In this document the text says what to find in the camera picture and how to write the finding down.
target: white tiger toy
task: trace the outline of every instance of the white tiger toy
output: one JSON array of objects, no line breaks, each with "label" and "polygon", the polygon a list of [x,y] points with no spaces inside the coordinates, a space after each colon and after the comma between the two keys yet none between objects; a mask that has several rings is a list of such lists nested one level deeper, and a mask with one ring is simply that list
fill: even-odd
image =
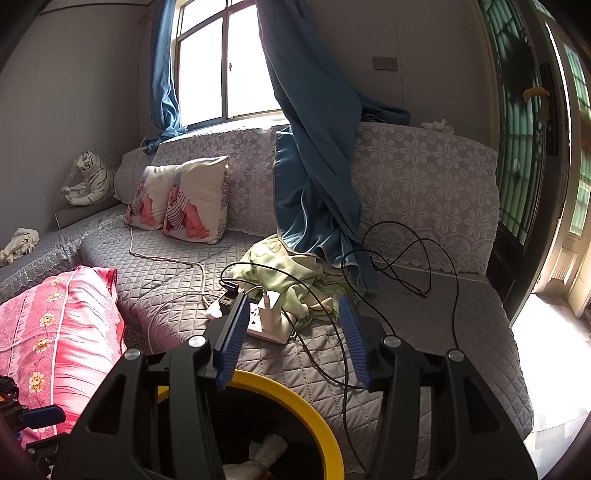
[{"label": "white tiger toy", "polygon": [[82,152],[74,160],[73,173],[82,181],[73,187],[64,186],[61,192],[72,205],[91,205],[111,197],[115,191],[115,171],[103,164],[98,155]]}]

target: tiled floor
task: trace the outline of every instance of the tiled floor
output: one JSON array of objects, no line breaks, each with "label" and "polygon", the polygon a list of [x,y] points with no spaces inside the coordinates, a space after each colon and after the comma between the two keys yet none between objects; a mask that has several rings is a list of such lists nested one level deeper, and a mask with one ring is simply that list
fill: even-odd
[{"label": "tiled floor", "polygon": [[590,331],[566,302],[533,294],[513,325],[535,413],[534,431],[525,445],[540,479],[566,451],[591,411]]}]

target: window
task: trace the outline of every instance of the window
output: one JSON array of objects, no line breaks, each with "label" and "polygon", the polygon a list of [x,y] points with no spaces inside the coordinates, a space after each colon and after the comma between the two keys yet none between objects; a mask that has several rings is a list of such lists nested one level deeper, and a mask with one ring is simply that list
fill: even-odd
[{"label": "window", "polygon": [[574,86],[577,89],[579,98],[579,109],[587,118],[591,119],[591,105],[589,104],[589,91],[585,82],[585,75],[581,66],[581,61],[576,52],[568,45],[564,45],[566,56],[569,58],[570,70],[573,72]]},{"label": "window", "polygon": [[579,173],[579,190],[577,202],[574,204],[573,220],[570,223],[569,232],[581,236],[587,209],[589,208],[589,193],[591,192],[591,153],[587,149],[581,149],[581,169]]},{"label": "window", "polygon": [[176,38],[181,121],[192,129],[278,111],[254,0],[189,0]]},{"label": "window", "polygon": [[534,0],[534,5],[535,7],[542,12],[546,17],[550,17],[552,20],[554,20],[554,17],[552,16],[552,14],[550,12],[548,12],[548,9],[542,5],[539,0]]},{"label": "window", "polygon": [[544,158],[540,99],[523,101],[526,88],[540,84],[525,26],[510,0],[479,0],[499,77],[501,138],[496,182],[499,218],[525,245],[534,219]]},{"label": "window", "polygon": [[[589,91],[585,82],[585,75],[581,66],[581,61],[577,53],[564,44],[566,56],[569,59],[570,70],[573,73],[574,86],[577,90],[579,99],[579,111],[581,114],[581,127],[591,119],[591,106],[589,105]],[[587,210],[589,209],[589,192],[591,192],[591,152],[587,148],[588,138],[585,138],[585,129],[583,129],[583,146],[581,148],[581,166],[579,169],[579,190],[577,192],[577,201],[574,204],[573,220],[570,223],[569,233],[573,235],[582,235]]]}]

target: lace sofa cover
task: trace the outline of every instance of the lace sofa cover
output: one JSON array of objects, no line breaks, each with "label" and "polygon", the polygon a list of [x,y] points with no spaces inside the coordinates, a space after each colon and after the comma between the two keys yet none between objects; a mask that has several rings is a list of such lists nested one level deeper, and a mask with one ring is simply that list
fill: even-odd
[{"label": "lace sofa cover", "polygon": [[[229,156],[228,229],[250,235],[276,233],[273,164],[275,135],[282,126],[227,127],[163,143],[155,165],[199,157]],[[440,243],[458,272],[484,275],[499,219],[495,183],[497,154],[472,140],[422,128],[361,123],[351,161],[352,184],[362,204],[360,235],[394,220]],[[383,225],[367,246],[394,258],[416,237],[399,225]],[[445,253],[426,243],[431,267],[449,272]],[[422,247],[401,261],[427,268]]]}]

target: baby print pillow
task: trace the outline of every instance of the baby print pillow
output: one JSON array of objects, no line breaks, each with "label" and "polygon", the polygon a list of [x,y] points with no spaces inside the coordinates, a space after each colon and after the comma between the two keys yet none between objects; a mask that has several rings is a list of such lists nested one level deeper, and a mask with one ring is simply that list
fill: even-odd
[{"label": "baby print pillow", "polygon": [[200,158],[177,167],[163,234],[188,242],[219,242],[228,216],[228,157]]},{"label": "baby print pillow", "polygon": [[143,230],[156,230],[164,223],[168,193],[176,165],[146,167],[127,207],[125,222]]}]

